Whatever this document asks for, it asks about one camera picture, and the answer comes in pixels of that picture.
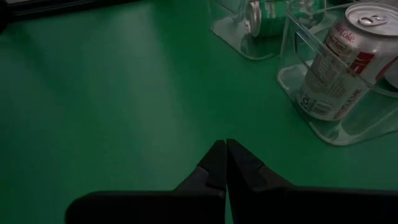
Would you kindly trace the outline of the clear plastic bin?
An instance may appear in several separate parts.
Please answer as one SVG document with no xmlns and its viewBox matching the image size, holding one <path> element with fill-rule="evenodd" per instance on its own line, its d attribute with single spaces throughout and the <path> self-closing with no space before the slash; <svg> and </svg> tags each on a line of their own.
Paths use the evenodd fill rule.
<svg viewBox="0 0 398 224">
<path fill-rule="evenodd" d="M 398 131 L 398 89 L 380 78 L 338 121 L 317 119 L 297 101 L 305 76 L 330 27 L 347 8 L 364 3 L 328 4 L 295 0 L 287 5 L 277 80 L 303 120 L 324 141 L 345 146 Z"/>
<path fill-rule="evenodd" d="M 282 35 L 254 38 L 248 33 L 244 13 L 249 0 L 208 0 L 210 29 L 220 39 L 251 60 L 279 55 Z"/>
</svg>

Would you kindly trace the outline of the green soda can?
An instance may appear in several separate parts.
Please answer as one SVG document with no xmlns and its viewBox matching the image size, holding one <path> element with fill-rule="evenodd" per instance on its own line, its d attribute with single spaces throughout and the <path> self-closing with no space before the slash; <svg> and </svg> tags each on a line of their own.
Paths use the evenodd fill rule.
<svg viewBox="0 0 398 224">
<path fill-rule="evenodd" d="M 244 21 L 254 38 L 282 35 L 286 19 L 285 0 L 249 0 Z"/>
</svg>

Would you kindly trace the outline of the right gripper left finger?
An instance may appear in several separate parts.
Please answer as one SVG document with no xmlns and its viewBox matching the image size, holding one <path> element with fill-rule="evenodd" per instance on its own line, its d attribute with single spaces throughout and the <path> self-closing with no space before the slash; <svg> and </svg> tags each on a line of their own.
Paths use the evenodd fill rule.
<svg viewBox="0 0 398 224">
<path fill-rule="evenodd" d="M 75 199 L 65 224 L 224 224 L 226 143 L 217 140 L 192 173 L 165 191 L 97 191 Z"/>
</svg>

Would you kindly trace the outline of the silver diet cola can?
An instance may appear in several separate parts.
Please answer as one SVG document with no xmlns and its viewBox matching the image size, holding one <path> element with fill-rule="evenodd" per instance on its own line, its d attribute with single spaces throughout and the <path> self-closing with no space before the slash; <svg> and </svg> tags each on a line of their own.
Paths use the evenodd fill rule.
<svg viewBox="0 0 398 224">
<path fill-rule="evenodd" d="M 384 78 L 391 86 L 398 89 L 398 56 L 389 64 Z"/>
<path fill-rule="evenodd" d="M 309 115 L 341 120 L 398 61 L 398 8 L 350 6 L 329 29 L 297 95 Z"/>
</svg>

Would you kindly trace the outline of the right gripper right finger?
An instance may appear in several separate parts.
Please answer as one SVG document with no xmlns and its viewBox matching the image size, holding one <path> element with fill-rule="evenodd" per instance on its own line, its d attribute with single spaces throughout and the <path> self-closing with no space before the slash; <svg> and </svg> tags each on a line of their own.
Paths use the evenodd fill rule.
<svg viewBox="0 0 398 224">
<path fill-rule="evenodd" d="M 294 185 L 236 140 L 226 146 L 234 224 L 398 224 L 398 191 Z"/>
</svg>

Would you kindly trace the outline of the green table mat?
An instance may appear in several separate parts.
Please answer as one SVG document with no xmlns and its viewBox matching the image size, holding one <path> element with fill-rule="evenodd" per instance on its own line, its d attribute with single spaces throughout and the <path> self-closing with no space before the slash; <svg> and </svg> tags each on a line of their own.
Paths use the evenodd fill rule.
<svg viewBox="0 0 398 224">
<path fill-rule="evenodd" d="M 210 30 L 207 0 L 141 1 L 0 33 L 0 224 L 64 224 L 100 190 L 171 190 L 233 138 L 297 185 L 398 189 L 398 133 L 336 147 Z"/>
</svg>

